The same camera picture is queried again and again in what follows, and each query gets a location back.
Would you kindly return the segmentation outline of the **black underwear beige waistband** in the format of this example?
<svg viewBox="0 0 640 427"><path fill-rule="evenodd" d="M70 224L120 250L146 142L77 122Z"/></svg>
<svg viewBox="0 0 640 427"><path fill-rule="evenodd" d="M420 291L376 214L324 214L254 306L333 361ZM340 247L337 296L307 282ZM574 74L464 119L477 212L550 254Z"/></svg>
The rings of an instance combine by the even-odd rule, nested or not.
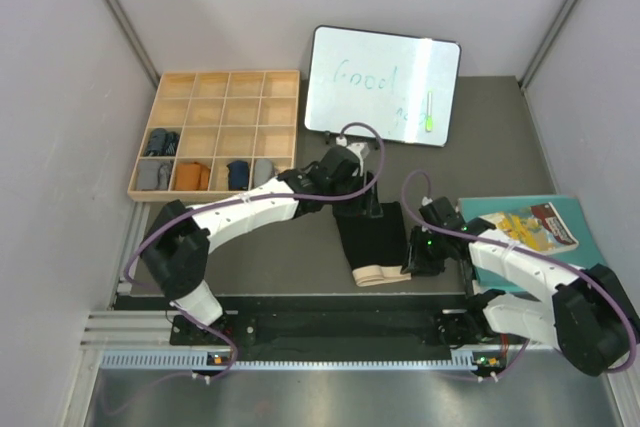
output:
<svg viewBox="0 0 640 427"><path fill-rule="evenodd" d="M336 217L342 249L357 287L409 281L402 273L408 250L403 211L398 202L383 203L383 215Z"/></svg>

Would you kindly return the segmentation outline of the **grey underwear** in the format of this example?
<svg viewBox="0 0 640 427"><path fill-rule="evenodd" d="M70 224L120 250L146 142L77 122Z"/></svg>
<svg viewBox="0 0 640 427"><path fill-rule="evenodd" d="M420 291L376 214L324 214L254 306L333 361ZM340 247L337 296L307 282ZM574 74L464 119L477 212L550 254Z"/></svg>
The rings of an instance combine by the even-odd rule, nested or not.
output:
<svg viewBox="0 0 640 427"><path fill-rule="evenodd" d="M258 158L254 162L253 187L258 188L276 177L279 170L271 159Z"/></svg>

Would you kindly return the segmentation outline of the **navy blue white underwear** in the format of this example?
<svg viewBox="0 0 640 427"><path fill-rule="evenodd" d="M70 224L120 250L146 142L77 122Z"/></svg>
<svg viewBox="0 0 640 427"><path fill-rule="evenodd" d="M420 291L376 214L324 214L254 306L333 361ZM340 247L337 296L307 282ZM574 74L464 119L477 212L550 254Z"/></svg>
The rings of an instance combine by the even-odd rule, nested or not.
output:
<svg viewBox="0 0 640 427"><path fill-rule="evenodd" d="M234 160L227 164L228 189L230 191L246 191L250 181L250 166L244 160Z"/></svg>

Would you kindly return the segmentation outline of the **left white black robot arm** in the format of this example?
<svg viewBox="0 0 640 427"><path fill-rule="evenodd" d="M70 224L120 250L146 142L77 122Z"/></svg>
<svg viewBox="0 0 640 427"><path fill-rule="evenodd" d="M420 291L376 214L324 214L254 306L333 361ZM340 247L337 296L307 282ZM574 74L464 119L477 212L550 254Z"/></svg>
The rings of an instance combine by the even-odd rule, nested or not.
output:
<svg viewBox="0 0 640 427"><path fill-rule="evenodd" d="M139 257L165 299L192 320L194 334L216 343L227 321L204 279L209 255L258 228L365 197L377 181L364 168L368 153L365 142L336 145L306 169L286 170L222 201L192 207L172 201L147 233Z"/></svg>

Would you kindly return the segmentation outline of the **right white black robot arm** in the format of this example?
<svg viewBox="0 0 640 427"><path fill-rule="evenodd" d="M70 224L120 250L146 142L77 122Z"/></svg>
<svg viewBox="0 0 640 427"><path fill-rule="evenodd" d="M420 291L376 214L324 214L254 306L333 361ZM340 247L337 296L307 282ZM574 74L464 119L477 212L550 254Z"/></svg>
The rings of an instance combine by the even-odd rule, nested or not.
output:
<svg viewBox="0 0 640 427"><path fill-rule="evenodd" d="M469 335L487 343L513 334L558 350L580 372L597 377L631 368L639 316L616 273L602 264L582 268L528 248L483 218L465 220L441 197L410 217L454 258L493 272L524 297L491 289L474 297Z"/></svg>

